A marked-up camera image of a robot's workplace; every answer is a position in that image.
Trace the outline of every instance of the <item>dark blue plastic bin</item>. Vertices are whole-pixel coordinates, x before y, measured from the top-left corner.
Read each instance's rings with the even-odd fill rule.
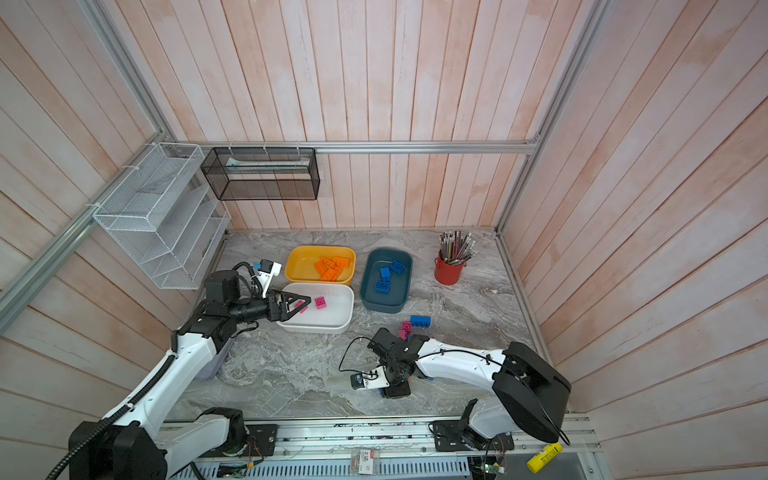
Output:
[[[406,266],[403,273],[392,271],[389,293],[376,292],[376,282],[381,281],[381,269],[392,265],[397,260]],[[391,248],[377,248],[368,255],[366,271],[360,284],[360,298],[368,310],[383,313],[397,313],[408,302],[408,291],[411,289],[411,270],[413,259],[406,252]]]

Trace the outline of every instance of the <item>black wire mesh basket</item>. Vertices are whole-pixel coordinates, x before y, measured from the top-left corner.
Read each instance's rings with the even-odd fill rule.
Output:
[[[317,200],[312,148],[216,147],[200,167],[219,200]]]

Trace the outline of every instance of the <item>vent grille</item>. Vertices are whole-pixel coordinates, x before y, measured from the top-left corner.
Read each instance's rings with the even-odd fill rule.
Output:
[[[236,465],[235,462],[222,463],[224,465]],[[245,478],[301,480],[304,478],[361,476],[349,470],[349,463],[348,458],[264,462],[249,469]],[[196,465],[206,479],[213,480],[216,478],[219,462],[196,462]],[[379,460],[373,475],[363,475],[368,480],[457,476],[471,476],[466,457],[382,458]],[[194,478],[194,474],[191,469],[186,468],[173,478]]]

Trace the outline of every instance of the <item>yellow plastic bin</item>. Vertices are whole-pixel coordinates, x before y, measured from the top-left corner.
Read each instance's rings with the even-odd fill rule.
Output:
[[[315,263],[320,261],[320,257],[332,259],[334,257],[349,258],[349,266],[341,272],[339,278],[333,282],[320,281],[320,274],[315,268]],[[286,278],[291,282],[304,283],[341,283],[349,286],[352,283],[352,277],[355,275],[355,252],[347,247],[328,247],[325,245],[302,245],[296,247],[288,257],[286,263]]]

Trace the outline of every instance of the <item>yellow glue stick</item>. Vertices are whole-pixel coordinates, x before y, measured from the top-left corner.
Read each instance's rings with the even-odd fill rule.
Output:
[[[544,447],[534,458],[528,460],[528,470],[533,473],[538,473],[539,470],[544,468],[550,460],[552,460],[558,453],[563,451],[563,445],[559,443],[553,443]]]

